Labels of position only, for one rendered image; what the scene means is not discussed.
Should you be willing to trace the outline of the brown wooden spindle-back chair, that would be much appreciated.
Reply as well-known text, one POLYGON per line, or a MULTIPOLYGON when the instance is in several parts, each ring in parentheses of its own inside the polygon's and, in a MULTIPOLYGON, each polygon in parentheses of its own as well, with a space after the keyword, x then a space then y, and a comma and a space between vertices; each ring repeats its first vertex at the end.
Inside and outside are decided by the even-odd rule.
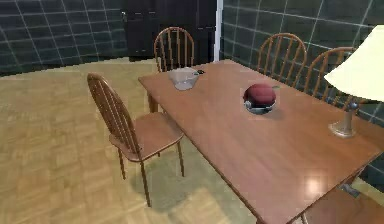
POLYGON ((304 42, 295 34, 277 33, 267 38, 258 50, 256 70, 295 87, 307 61, 304 42))
POLYGON ((153 49, 159 72, 194 65, 194 39, 187 30, 181 27, 163 29, 155 38, 153 49))
POLYGON ((88 73, 87 84, 109 130, 109 141, 117 148, 123 179, 126 179, 123 158, 140 164, 146 202, 150 207, 151 199, 144 162, 176 145, 181 174, 185 176, 180 143, 184 133, 164 112, 148 113, 133 120, 118 93, 103 76, 88 73))
POLYGON ((335 107, 346 109, 352 96, 342 93, 325 76, 339 67, 354 51, 354 47, 337 47, 319 54, 306 73, 304 92, 335 107))

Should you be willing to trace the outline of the grey bowl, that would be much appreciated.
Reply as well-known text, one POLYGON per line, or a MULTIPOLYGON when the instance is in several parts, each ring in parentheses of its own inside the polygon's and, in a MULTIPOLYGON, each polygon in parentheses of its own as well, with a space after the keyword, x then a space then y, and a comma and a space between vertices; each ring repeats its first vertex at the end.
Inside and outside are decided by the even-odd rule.
POLYGON ((244 106, 248 112, 256 115, 263 115, 272 111, 275 103, 267 107, 253 107, 250 101, 245 101, 244 106))

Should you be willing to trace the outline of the brown wooden dining table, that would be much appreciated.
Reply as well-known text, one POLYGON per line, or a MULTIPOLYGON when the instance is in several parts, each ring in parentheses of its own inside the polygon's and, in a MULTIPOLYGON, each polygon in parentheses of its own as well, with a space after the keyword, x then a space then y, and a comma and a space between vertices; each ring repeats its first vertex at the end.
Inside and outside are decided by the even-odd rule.
POLYGON ((355 135, 340 138, 328 126, 343 110, 232 60, 200 68, 205 73, 186 91, 165 73, 140 82, 264 224, 289 224, 384 151, 380 126, 356 117, 355 135), (256 83, 276 93, 263 115, 244 106, 256 83))

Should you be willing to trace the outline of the red apple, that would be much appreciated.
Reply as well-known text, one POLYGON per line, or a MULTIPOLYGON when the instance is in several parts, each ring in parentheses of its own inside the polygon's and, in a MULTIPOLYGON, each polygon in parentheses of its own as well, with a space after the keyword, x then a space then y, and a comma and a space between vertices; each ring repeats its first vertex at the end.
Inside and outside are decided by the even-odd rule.
POLYGON ((276 102, 276 93, 272 86, 265 83, 256 83, 244 92, 243 100, 250 108, 271 107, 276 102))

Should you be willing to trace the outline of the black cabinet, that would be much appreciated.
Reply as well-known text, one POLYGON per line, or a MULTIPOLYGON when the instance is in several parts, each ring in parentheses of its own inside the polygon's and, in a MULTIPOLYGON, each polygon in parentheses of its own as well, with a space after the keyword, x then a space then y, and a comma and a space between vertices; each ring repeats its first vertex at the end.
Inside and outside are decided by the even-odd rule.
POLYGON ((212 62, 217 0, 122 0, 121 17, 129 57, 154 57, 154 41, 168 27, 194 40, 195 64, 212 62))

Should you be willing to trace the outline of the cream shade table lamp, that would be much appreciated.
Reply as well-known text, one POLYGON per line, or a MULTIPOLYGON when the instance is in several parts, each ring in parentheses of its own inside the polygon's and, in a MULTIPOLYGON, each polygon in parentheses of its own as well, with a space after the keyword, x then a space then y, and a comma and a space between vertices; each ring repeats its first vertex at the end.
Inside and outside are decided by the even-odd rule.
POLYGON ((325 79, 352 97, 384 102, 384 25, 375 26, 354 53, 325 79))

